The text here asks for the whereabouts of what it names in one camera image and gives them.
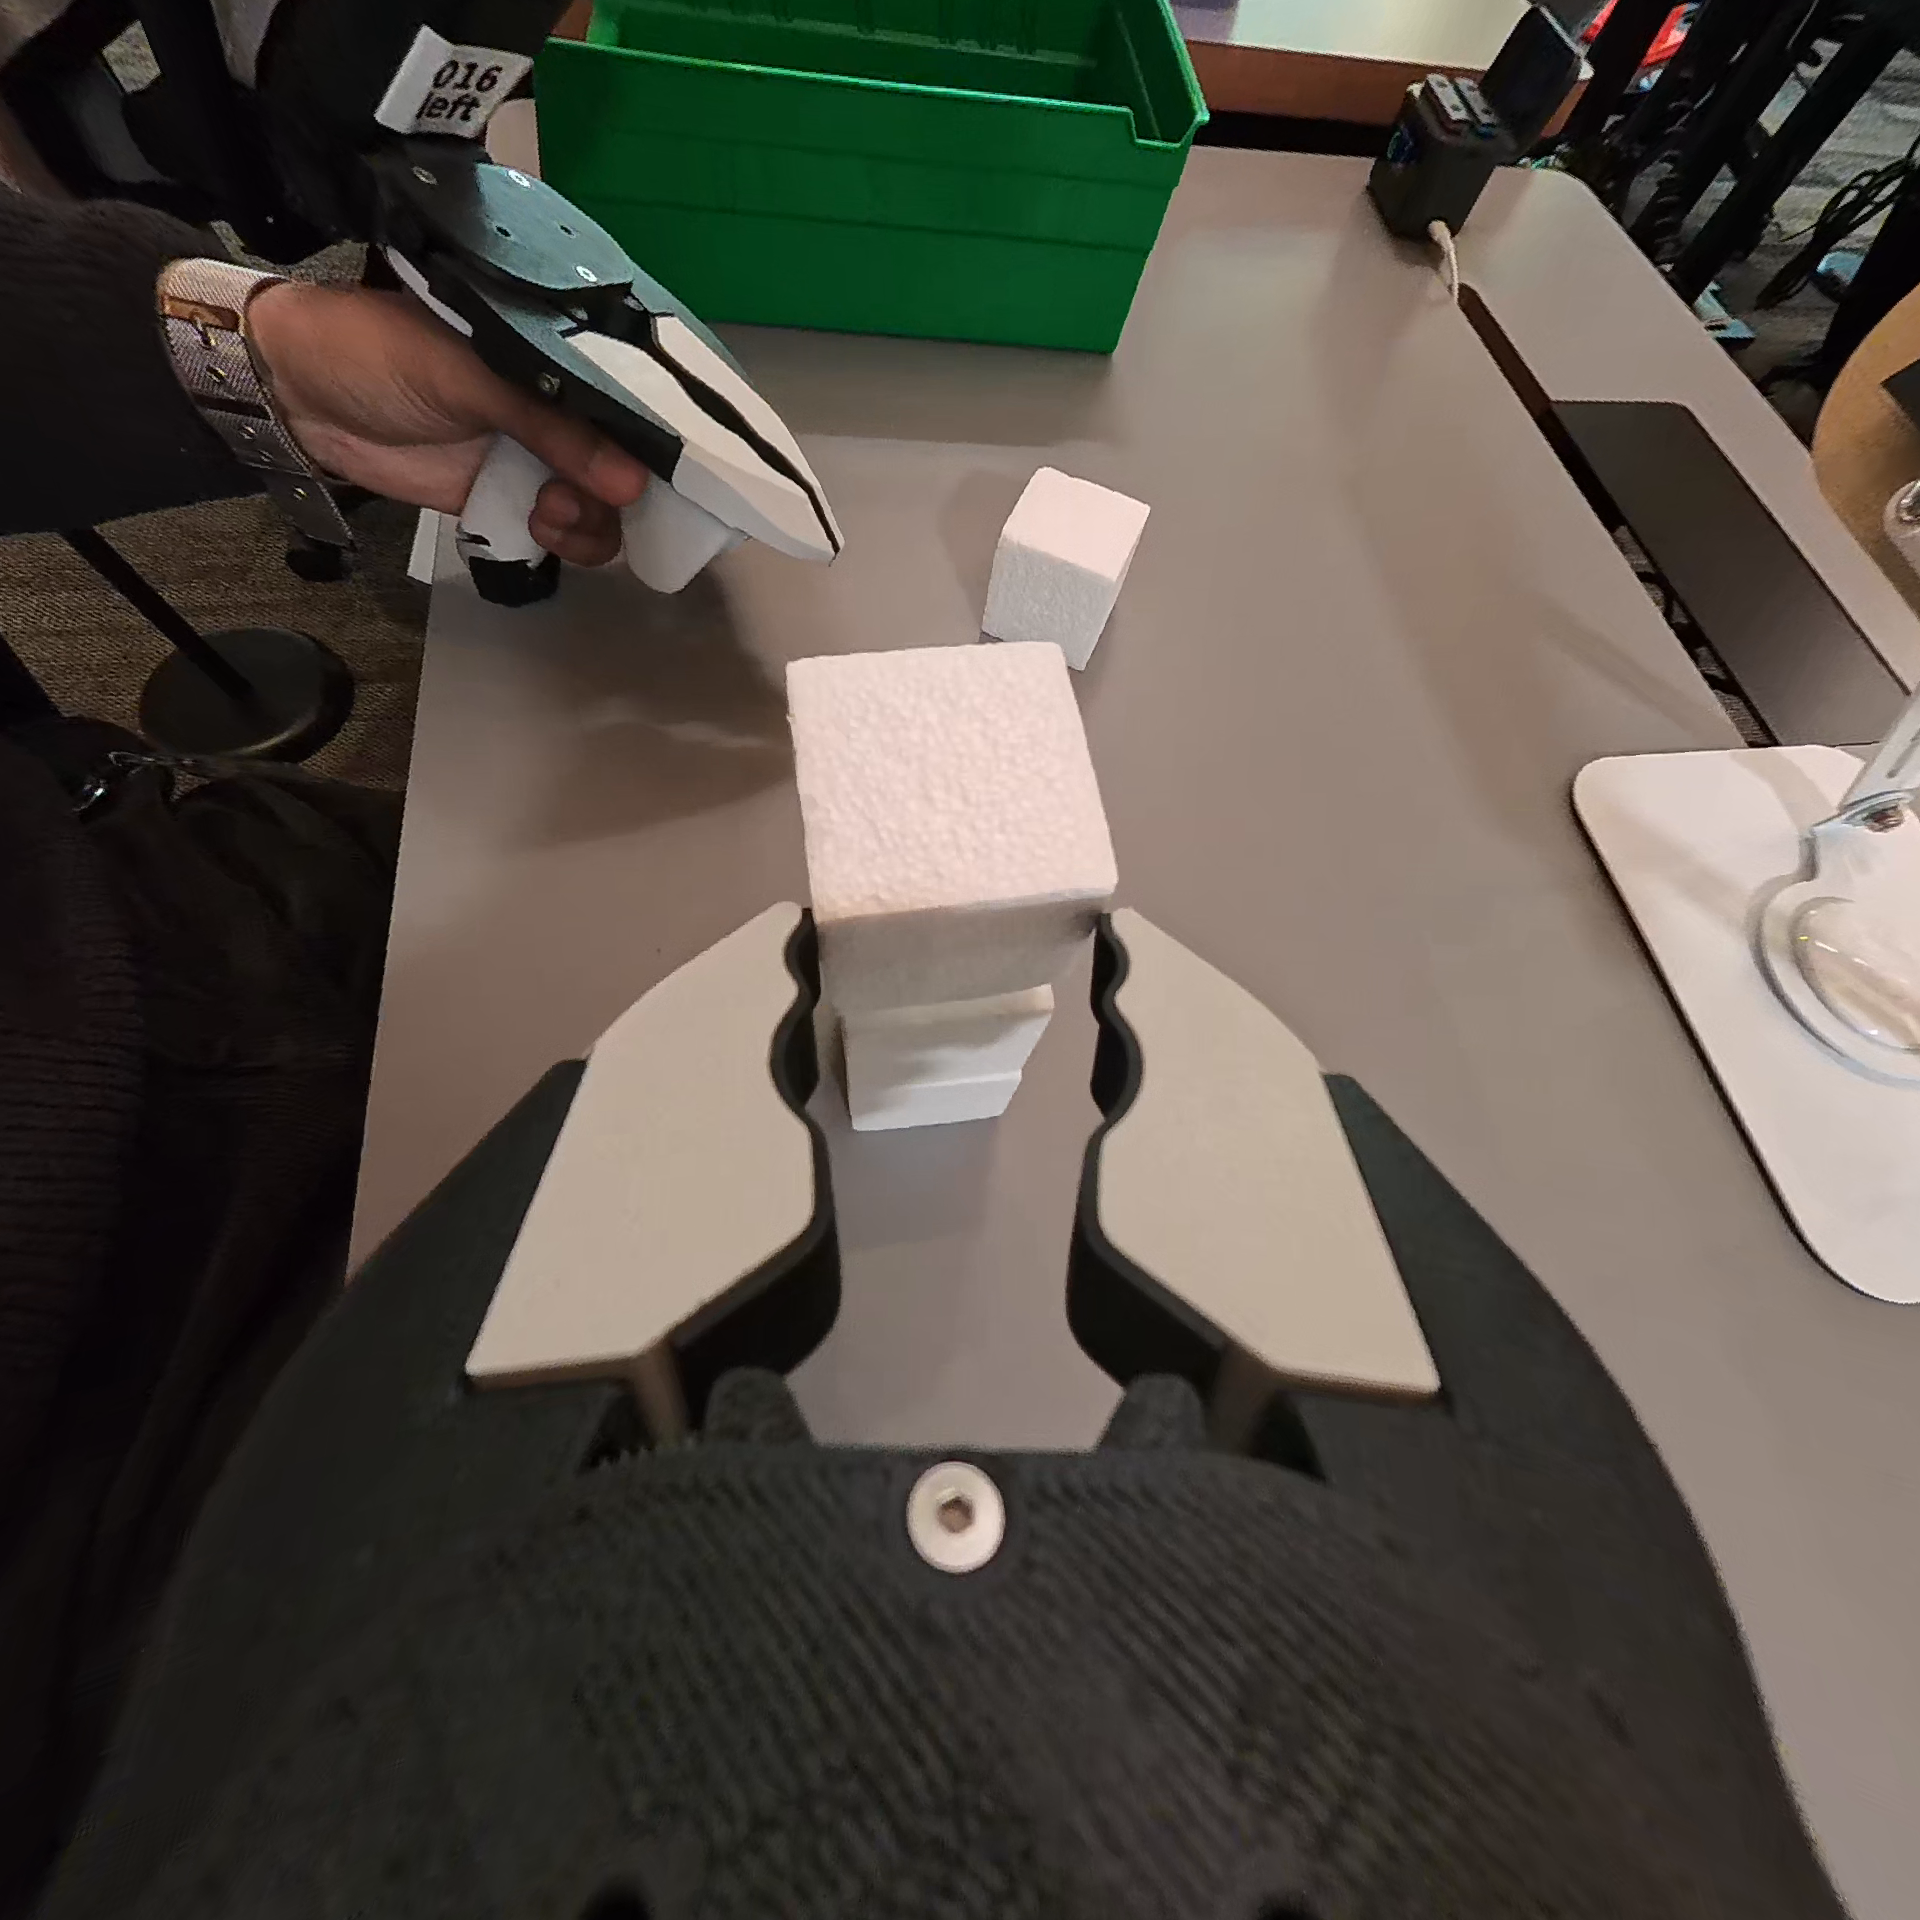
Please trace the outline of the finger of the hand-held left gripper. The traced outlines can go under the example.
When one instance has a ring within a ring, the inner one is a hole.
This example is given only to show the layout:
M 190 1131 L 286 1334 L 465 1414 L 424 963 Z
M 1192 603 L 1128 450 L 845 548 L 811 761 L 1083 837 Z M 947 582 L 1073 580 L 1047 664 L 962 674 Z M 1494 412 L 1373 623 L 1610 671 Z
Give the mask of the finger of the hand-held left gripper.
M 836 554 L 841 521 L 801 439 L 709 327 L 656 284 L 631 290 L 631 417 L 651 439 L 634 554 Z
M 682 592 L 742 543 L 835 560 L 836 516 L 798 437 L 707 330 L 648 330 L 641 341 L 579 330 L 569 341 L 679 441 L 623 512 L 623 552 L 642 585 Z

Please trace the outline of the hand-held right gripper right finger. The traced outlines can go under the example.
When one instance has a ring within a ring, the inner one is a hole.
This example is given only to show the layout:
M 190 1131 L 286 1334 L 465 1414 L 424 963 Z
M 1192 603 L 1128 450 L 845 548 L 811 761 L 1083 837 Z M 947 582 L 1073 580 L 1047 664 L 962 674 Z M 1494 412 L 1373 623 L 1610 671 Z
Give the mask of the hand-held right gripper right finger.
M 1120 1386 L 1182 1380 L 1233 1451 L 1293 1395 L 1439 1403 L 1428 1335 L 1307 1041 L 1137 908 L 1097 928 L 1091 1006 L 1077 1345 Z

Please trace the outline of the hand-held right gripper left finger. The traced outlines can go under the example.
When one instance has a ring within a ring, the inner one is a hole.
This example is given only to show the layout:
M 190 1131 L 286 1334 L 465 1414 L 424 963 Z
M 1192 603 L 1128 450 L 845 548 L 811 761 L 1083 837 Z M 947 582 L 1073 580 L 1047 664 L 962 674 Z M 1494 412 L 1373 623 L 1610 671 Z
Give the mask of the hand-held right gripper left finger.
M 696 1431 L 732 1369 L 789 1376 L 843 1305 L 820 1082 L 819 939 L 781 899 L 588 1047 L 465 1373 L 611 1381 L 651 1439 Z

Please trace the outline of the person's left forearm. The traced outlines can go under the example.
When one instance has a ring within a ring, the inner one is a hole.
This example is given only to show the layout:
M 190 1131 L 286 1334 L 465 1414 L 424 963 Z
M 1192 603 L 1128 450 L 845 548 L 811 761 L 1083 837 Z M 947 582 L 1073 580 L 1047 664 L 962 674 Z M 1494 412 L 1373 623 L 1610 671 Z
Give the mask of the person's left forearm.
M 3 535 L 263 492 L 187 393 L 157 284 L 213 233 L 129 202 L 3 190 Z

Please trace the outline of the light desk with wooden edge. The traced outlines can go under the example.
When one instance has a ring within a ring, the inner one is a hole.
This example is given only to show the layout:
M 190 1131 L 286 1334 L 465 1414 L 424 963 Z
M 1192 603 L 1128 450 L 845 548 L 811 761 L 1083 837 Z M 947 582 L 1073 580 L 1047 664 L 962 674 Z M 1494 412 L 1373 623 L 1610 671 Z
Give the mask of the light desk with wooden edge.
M 1172 3 L 1213 147 L 1375 155 L 1405 91 L 1480 75 L 1526 1 Z

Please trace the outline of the person's left hand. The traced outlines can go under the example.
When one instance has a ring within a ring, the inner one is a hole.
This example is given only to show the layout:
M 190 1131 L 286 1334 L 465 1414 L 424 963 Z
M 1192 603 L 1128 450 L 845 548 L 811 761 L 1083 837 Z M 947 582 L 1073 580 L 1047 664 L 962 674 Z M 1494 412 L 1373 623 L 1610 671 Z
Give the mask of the person's left hand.
M 278 281 L 248 306 L 250 341 L 307 458 L 403 505 L 458 516 L 499 437 L 546 470 L 531 538 L 565 563 L 620 555 L 620 516 L 648 470 L 590 422 L 492 372 L 409 294 Z

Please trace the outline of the green storage bin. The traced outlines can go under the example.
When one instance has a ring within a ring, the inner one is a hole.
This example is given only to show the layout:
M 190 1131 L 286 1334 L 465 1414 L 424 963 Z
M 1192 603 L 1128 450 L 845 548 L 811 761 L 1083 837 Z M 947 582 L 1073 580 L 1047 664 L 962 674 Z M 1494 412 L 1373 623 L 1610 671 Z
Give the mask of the green storage bin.
M 1209 107 L 1167 1 L 620 1 L 543 178 L 709 324 L 1108 356 Z

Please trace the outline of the black round stand base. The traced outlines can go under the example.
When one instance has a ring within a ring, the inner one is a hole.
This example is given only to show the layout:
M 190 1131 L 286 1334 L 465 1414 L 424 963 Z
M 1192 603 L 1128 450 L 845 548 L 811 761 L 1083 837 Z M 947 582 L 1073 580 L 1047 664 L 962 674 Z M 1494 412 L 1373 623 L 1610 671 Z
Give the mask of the black round stand base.
M 322 640 L 238 627 L 177 641 L 138 695 L 136 732 L 188 757 L 300 764 L 352 717 L 356 679 Z

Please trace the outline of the person's black clothing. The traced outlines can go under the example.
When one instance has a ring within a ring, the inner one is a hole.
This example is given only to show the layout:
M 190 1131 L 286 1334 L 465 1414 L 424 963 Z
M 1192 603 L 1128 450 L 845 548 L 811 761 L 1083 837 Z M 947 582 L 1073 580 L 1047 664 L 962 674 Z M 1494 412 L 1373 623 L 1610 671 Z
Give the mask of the person's black clothing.
M 340 1277 L 394 794 L 4 732 L 4 1730 L 101 1686 Z

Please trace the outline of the document stand with wooden board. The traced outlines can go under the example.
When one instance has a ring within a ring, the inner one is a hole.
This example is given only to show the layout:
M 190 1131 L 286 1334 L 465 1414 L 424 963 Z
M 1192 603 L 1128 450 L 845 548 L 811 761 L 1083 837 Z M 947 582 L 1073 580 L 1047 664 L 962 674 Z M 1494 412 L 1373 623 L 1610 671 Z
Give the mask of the document stand with wooden board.
M 1804 543 L 1819 494 L 1740 474 L 1837 594 Z M 1600 756 L 1572 807 L 1799 1238 L 1840 1283 L 1913 1305 L 1917 691 L 1860 627 L 1907 689 L 1878 737 Z

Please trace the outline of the black battery charger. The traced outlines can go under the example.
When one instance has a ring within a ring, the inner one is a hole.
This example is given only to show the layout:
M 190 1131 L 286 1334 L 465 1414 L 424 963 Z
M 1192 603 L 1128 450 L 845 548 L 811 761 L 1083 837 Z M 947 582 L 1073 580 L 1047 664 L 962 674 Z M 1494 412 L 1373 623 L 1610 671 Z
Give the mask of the black battery charger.
M 1424 243 L 1434 223 L 1461 233 L 1494 171 L 1520 155 L 1477 79 L 1432 69 L 1406 89 L 1367 193 L 1392 238 Z

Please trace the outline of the black phone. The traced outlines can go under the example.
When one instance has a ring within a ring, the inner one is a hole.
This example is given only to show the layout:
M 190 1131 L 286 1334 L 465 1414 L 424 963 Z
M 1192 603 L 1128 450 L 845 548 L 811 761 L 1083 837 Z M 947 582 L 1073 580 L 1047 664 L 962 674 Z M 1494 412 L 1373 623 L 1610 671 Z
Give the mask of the black phone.
M 1516 147 L 1548 132 L 1588 78 L 1584 43 L 1560 3 L 1531 3 L 1478 79 L 1494 121 Z

